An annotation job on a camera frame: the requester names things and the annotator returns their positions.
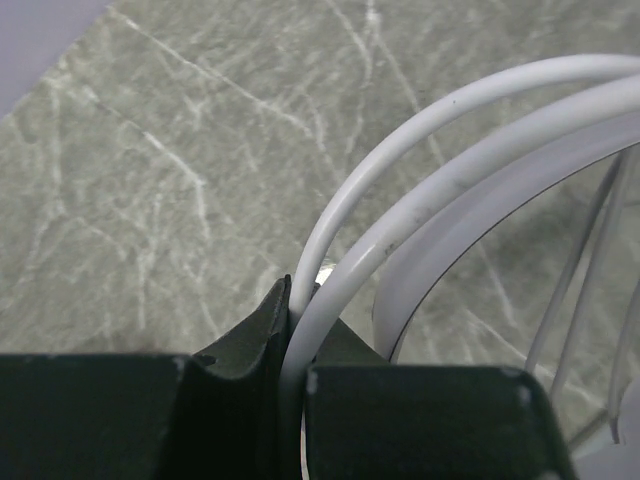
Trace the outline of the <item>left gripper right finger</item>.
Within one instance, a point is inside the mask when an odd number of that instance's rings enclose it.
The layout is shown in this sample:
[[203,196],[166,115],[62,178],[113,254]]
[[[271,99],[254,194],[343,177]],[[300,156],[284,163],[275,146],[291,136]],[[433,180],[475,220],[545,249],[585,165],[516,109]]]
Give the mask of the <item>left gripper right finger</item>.
[[574,479],[546,393],[506,366],[393,365],[337,321],[308,370],[313,479]]

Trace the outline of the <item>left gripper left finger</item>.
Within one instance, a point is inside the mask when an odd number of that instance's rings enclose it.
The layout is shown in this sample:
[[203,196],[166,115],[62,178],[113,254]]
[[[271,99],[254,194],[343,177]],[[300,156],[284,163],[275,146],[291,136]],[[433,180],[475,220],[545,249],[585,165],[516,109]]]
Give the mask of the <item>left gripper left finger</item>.
[[5,479],[275,479],[291,281],[195,354],[5,354]]

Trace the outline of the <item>white headphones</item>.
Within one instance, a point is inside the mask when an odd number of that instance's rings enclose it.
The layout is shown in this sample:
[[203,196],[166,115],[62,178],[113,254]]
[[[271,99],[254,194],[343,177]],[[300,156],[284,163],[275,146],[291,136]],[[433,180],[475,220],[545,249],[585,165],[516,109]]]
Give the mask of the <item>white headphones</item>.
[[[448,161],[392,206],[348,251],[323,287],[313,281],[329,246],[367,190],[419,141],[481,106],[534,88],[592,81],[490,134]],[[415,114],[386,137],[349,175],[314,226],[294,275],[291,339],[278,385],[279,441],[284,474],[299,478],[297,451],[306,371],[330,328],[366,280],[415,233],[451,222],[453,205],[482,181],[525,155],[583,127],[639,108],[639,59],[578,54],[530,62],[476,80]]]

